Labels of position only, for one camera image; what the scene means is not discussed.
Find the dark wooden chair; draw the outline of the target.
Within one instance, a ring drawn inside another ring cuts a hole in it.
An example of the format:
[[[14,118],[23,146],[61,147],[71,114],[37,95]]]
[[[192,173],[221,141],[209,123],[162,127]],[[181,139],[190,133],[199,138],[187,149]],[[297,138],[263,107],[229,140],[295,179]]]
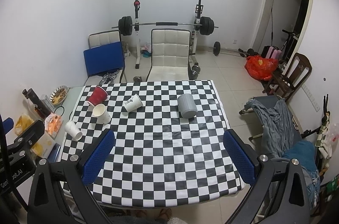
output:
[[[276,92],[280,90],[281,97],[288,101],[303,85],[311,72],[310,60],[303,54],[295,53],[284,74],[278,69],[272,73],[272,78],[265,85],[263,93],[276,95]]]

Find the snack plate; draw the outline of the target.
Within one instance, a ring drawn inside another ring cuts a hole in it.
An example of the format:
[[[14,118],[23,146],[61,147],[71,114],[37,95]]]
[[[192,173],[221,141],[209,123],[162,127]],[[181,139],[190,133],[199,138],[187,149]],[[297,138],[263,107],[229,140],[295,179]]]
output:
[[[65,85],[57,87],[50,95],[49,100],[53,106],[61,104],[67,97],[69,88]]]

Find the chair with blue cushion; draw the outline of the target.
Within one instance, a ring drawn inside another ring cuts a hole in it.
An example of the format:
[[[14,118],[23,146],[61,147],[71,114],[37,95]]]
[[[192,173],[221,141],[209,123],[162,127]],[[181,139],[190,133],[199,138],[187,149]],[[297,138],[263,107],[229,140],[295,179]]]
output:
[[[87,72],[86,85],[120,83],[126,79],[125,55],[118,30],[89,35],[89,48],[83,52]]]

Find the barbell with black plates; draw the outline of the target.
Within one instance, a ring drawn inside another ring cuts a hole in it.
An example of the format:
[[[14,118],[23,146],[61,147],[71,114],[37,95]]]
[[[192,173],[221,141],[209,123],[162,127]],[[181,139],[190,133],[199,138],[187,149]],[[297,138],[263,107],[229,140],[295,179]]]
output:
[[[132,34],[132,29],[140,26],[193,26],[201,35],[211,35],[215,29],[219,27],[214,24],[212,18],[201,17],[199,23],[178,23],[178,22],[154,22],[154,23],[132,23],[131,16],[122,17],[118,21],[118,25],[112,29],[118,29],[123,36]]]

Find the grey cloth on cot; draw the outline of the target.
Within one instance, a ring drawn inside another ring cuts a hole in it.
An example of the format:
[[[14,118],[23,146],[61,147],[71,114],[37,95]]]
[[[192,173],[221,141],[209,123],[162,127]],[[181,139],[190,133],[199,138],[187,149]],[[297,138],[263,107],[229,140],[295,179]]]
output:
[[[242,111],[249,110],[254,111],[263,127],[262,152],[270,159],[281,158],[295,142],[295,126],[285,100],[275,95],[253,97]]]

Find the small dumbbell on floor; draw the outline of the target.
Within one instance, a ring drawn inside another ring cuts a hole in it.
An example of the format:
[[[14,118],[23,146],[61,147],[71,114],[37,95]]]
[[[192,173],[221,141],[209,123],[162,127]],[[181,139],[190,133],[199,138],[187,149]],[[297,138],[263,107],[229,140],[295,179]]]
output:
[[[189,65],[189,79],[190,80],[196,80],[200,74],[200,66],[197,64],[194,64],[192,66]]]

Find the red paper cup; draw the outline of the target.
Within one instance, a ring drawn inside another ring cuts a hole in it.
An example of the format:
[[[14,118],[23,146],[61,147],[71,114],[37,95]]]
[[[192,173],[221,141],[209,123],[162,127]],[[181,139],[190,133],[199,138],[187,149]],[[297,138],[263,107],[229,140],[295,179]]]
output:
[[[107,99],[108,93],[101,86],[96,86],[92,95],[87,99],[90,106],[95,107],[102,104]]]

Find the yellow white box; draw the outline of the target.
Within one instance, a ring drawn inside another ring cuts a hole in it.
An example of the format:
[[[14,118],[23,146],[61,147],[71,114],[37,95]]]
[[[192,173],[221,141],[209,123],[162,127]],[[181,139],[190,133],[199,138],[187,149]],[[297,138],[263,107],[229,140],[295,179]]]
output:
[[[47,159],[55,144],[56,142],[54,139],[48,133],[44,132],[38,141],[32,146],[31,151],[36,156]]]

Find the small white paper cup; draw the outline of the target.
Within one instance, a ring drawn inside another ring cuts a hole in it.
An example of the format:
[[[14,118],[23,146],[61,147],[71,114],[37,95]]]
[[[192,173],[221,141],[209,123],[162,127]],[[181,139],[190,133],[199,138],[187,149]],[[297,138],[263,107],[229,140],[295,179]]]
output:
[[[68,121],[64,126],[65,132],[70,135],[75,141],[79,141],[83,134],[73,121]]]

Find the black white checkered tablecloth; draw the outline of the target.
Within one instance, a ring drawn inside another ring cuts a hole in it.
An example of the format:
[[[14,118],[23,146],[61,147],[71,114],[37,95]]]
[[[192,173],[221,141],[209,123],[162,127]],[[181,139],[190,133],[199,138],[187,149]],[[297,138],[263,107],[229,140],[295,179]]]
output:
[[[111,122],[99,124],[85,86],[71,120],[81,129],[79,141],[67,136],[61,160],[80,155],[105,129],[115,146],[89,186],[94,198],[119,207],[174,207],[214,200],[244,188],[244,182],[223,145],[229,127],[214,82],[168,81],[105,85],[104,104]],[[198,109],[184,119],[178,97],[190,93]],[[123,104],[137,94],[142,107],[128,113]]]

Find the red plastic bag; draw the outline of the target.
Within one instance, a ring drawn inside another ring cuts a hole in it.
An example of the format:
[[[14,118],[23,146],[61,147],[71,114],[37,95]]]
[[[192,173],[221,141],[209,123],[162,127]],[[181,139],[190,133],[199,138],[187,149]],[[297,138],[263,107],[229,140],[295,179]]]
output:
[[[245,69],[253,79],[269,81],[278,67],[278,62],[277,59],[262,58],[259,55],[249,56],[246,58]]]

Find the grey cylindrical cup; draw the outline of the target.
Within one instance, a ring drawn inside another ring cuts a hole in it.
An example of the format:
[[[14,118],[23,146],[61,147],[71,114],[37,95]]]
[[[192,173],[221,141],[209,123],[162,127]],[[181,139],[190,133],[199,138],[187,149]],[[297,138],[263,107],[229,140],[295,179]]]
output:
[[[197,107],[192,94],[185,93],[178,97],[178,109],[184,119],[192,119],[197,114]]]

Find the white padded chair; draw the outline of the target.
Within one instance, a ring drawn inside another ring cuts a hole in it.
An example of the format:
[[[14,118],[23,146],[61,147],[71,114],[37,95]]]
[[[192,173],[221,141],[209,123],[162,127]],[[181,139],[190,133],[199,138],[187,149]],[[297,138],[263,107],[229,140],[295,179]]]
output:
[[[151,31],[151,68],[148,82],[189,80],[191,32],[153,29]]]

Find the teal blue cloth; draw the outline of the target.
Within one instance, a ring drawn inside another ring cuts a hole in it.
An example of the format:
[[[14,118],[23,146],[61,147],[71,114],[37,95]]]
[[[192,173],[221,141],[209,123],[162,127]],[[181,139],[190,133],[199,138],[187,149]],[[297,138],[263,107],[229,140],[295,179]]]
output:
[[[284,152],[284,159],[297,159],[302,166],[309,198],[317,198],[320,191],[320,175],[315,163],[315,146],[307,140],[298,141]]]

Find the white paper cup with drawing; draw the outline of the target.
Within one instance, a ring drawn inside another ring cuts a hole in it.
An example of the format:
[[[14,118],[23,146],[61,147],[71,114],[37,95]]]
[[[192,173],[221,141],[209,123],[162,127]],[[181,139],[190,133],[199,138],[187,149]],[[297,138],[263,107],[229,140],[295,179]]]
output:
[[[99,124],[108,124],[111,122],[111,115],[104,104],[96,105],[92,111],[92,115],[97,119],[97,123]]]

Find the orange snack packet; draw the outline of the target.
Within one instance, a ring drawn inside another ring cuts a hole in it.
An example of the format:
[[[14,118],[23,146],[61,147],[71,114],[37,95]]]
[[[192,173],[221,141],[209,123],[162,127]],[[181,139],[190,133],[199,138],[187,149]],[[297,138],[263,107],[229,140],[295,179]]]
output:
[[[51,138],[55,139],[61,125],[63,123],[62,117],[51,113],[45,120],[44,120],[44,126],[45,126],[45,132],[50,135]]]

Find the white paper cup with calligraphy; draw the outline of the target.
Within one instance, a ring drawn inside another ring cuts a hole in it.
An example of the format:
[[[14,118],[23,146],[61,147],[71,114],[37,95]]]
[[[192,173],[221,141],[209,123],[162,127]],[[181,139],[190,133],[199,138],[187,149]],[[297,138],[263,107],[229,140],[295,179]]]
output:
[[[133,111],[136,111],[137,109],[139,109],[140,107],[144,106],[142,100],[140,99],[140,97],[135,94],[133,96],[130,97],[130,99],[128,99],[127,101],[124,102],[123,104],[125,110],[130,113]]]

